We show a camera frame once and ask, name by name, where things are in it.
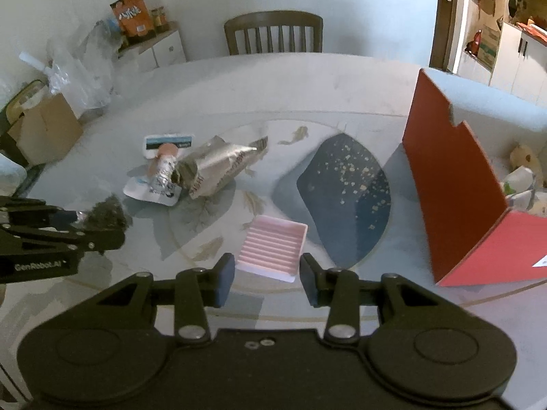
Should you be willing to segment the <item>pink ridged tray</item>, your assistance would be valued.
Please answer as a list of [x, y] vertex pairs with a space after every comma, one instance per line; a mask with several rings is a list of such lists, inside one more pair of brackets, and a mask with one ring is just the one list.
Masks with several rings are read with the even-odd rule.
[[293, 283], [307, 232], [308, 226], [303, 223], [266, 215], [255, 217], [237, 254], [237, 269]]

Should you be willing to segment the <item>dark wrapper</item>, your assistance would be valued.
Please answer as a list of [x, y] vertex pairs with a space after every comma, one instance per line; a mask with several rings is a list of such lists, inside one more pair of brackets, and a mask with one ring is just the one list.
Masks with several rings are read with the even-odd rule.
[[95, 204], [90, 210], [77, 212], [76, 226], [83, 230], [126, 231], [132, 224], [132, 219], [115, 194]]

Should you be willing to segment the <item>white pink pouch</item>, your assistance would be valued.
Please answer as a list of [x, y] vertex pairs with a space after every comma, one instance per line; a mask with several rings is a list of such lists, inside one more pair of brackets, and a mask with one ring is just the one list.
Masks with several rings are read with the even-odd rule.
[[181, 187], [172, 180], [177, 154], [178, 148], [173, 143], [160, 145], [146, 175], [130, 178], [123, 193], [137, 201], [175, 206], [182, 192]]

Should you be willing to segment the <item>silver foil packet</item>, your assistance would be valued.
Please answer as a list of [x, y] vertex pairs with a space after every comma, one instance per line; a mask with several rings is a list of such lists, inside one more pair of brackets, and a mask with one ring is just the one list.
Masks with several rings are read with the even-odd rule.
[[267, 148], [267, 137], [249, 145], [238, 145], [215, 136], [177, 163], [178, 183], [192, 199], [213, 196], [256, 163]]

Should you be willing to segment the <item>white blue packet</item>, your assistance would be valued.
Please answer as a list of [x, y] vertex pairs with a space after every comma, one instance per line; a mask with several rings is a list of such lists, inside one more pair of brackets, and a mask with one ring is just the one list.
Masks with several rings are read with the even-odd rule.
[[192, 147], [194, 142], [193, 134], [185, 133], [167, 133], [167, 134], [151, 134], [144, 138], [142, 145], [143, 156], [146, 159], [155, 158], [159, 153], [161, 145], [172, 145], [177, 149], [176, 156], [180, 158], [185, 154], [186, 149]]

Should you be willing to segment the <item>brown cardboard box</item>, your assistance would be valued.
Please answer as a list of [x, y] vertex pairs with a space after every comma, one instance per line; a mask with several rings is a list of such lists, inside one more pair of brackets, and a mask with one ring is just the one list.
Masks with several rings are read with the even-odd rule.
[[63, 159], [82, 133], [68, 102], [56, 94], [22, 111], [1, 136], [1, 151], [21, 167], [35, 167]]

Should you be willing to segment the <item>red cardboard box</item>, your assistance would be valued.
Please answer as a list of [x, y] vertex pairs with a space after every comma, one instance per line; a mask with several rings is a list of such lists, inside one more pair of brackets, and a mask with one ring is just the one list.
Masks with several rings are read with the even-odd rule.
[[437, 285], [545, 278], [546, 220], [510, 204], [501, 185], [515, 148], [546, 161], [545, 109], [478, 82], [421, 69], [402, 145]]

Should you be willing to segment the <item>clear plastic bag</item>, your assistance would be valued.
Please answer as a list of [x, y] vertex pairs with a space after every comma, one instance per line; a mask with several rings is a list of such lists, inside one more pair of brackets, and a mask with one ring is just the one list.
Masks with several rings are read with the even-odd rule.
[[70, 35], [49, 39], [50, 92], [62, 94], [78, 118], [89, 110], [106, 107], [121, 45], [120, 28], [112, 18], [83, 24]]

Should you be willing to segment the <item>white drawer cabinet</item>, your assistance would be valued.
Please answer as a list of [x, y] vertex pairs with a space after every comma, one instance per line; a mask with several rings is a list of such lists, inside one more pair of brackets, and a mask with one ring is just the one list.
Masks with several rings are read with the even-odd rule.
[[119, 60], [134, 63], [139, 72], [166, 68], [186, 62], [185, 50], [176, 24], [154, 38], [132, 45], [118, 53]]

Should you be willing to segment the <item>orange snack bag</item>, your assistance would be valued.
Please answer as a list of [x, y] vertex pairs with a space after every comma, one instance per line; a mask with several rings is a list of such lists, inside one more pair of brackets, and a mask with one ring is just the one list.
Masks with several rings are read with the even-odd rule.
[[128, 43], [143, 43], [156, 36], [145, 0], [117, 0], [110, 7]]

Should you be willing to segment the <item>glass jar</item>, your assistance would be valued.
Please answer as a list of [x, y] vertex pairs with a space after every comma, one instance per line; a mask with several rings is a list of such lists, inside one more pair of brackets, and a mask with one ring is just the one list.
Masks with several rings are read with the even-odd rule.
[[151, 17], [156, 33], [163, 33], [169, 31], [170, 24], [167, 21], [166, 14], [163, 6], [151, 10]]

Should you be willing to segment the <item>dark wooden chair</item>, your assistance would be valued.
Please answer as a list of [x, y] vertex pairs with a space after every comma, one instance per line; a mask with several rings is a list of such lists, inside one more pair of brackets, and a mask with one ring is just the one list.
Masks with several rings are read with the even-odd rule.
[[323, 52], [323, 19], [305, 11], [240, 15], [224, 23], [224, 33], [231, 56]]

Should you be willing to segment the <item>white shoe cabinet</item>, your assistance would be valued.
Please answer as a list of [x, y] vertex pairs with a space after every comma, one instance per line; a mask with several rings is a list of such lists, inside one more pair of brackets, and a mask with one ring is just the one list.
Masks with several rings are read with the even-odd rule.
[[504, 23], [491, 87], [546, 107], [546, 45]]

